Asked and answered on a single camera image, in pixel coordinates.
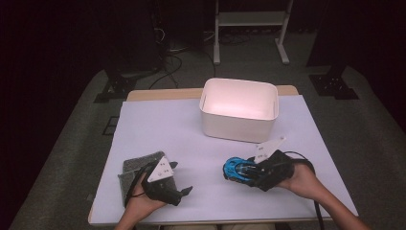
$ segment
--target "table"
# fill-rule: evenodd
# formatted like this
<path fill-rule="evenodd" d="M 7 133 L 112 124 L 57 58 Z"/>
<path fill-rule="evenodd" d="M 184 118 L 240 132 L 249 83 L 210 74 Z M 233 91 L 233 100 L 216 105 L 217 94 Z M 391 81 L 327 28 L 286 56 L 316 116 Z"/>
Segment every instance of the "table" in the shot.
<path fill-rule="evenodd" d="M 356 215 L 350 195 L 335 168 L 302 96 L 293 86 L 277 86 L 280 117 L 271 139 L 283 134 L 280 150 L 304 154 L 322 182 Z M 174 170 L 178 189 L 193 185 L 179 206 L 167 205 L 142 223 L 191 224 L 314 220 L 313 202 L 274 188 L 257 188 L 227 181 L 222 164 L 233 156 L 253 156 L 255 144 L 205 136 L 200 130 L 198 99 L 202 89 L 133 91 L 124 103 L 89 223 L 115 224 L 124 211 L 119 180 L 124 160 L 163 150 Z M 322 216 L 329 215 L 322 210 Z"/>

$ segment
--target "wooden table edge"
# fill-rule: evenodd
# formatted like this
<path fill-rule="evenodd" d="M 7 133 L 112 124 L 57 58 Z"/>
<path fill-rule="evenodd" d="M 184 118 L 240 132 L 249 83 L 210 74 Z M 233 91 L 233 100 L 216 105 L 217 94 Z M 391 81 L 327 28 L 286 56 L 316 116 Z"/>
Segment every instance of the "wooden table edge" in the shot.
<path fill-rule="evenodd" d="M 297 88 L 293 85 L 277 85 L 278 95 L 295 96 L 299 95 Z M 152 100 L 177 100 L 177 99 L 199 99 L 203 88 L 183 89 L 151 89 L 133 90 L 127 96 L 128 102 L 152 101 Z"/>

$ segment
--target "floor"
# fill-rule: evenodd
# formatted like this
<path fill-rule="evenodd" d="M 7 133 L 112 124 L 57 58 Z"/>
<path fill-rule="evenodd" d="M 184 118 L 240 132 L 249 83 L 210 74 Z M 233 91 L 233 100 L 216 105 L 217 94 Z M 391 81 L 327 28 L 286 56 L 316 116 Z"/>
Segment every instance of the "floor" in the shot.
<path fill-rule="evenodd" d="M 251 34 L 238 45 L 220 46 L 221 63 L 211 60 L 213 45 L 204 52 L 189 50 L 167 57 L 167 70 L 138 80 L 135 89 L 203 87 L 217 78 L 265 81 L 297 87 L 309 107 L 329 153 L 341 174 L 359 216 L 373 229 L 406 226 L 406 138 L 367 80 L 348 67 L 343 74 L 359 100 L 320 97 L 308 75 L 328 66 L 306 67 L 315 33 L 288 33 L 284 41 L 290 59 L 283 65 L 274 44 L 278 34 Z M 177 43 L 172 49 L 179 49 Z M 123 100 L 94 103 L 107 76 L 100 71 L 83 92 L 11 229 L 112 229 L 87 222 L 112 135 L 103 135 L 109 119 L 120 115 Z M 293 222 L 292 229 L 318 229 L 318 223 Z M 140 229 L 154 227 L 140 226 Z M 336 229 L 331 221 L 326 229 Z"/>

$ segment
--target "white container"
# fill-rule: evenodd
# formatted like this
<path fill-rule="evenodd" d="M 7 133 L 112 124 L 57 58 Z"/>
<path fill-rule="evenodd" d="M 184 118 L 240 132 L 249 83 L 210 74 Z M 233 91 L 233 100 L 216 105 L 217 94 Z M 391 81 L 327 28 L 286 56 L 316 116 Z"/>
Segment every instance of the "white container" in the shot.
<path fill-rule="evenodd" d="M 278 89 L 265 82 L 210 79 L 199 106 L 206 135 L 262 143 L 279 114 Z"/>

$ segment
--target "white tag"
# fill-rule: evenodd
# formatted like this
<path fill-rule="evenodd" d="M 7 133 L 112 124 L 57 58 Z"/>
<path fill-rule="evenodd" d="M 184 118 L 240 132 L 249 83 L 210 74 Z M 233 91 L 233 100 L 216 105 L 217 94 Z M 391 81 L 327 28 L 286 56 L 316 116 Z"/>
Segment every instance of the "white tag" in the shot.
<path fill-rule="evenodd" d="M 158 165 L 156 165 L 155 169 L 152 171 L 147 181 L 150 183 L 171 176 L 173 176 L 173 170 L 170 167 L 170 163 L 167 157 L 163 156 Z"/>
<path fill-rule="evenodd" d="M 281 137 L 280 139 L 270 140 L 270 141 L 258 144 L 254 162 L 258 164 L 258 163 L 268 159 L 278 149 L 278 147 L 284 142 L 284 140 L 286 140 L 286 138 Z"/>

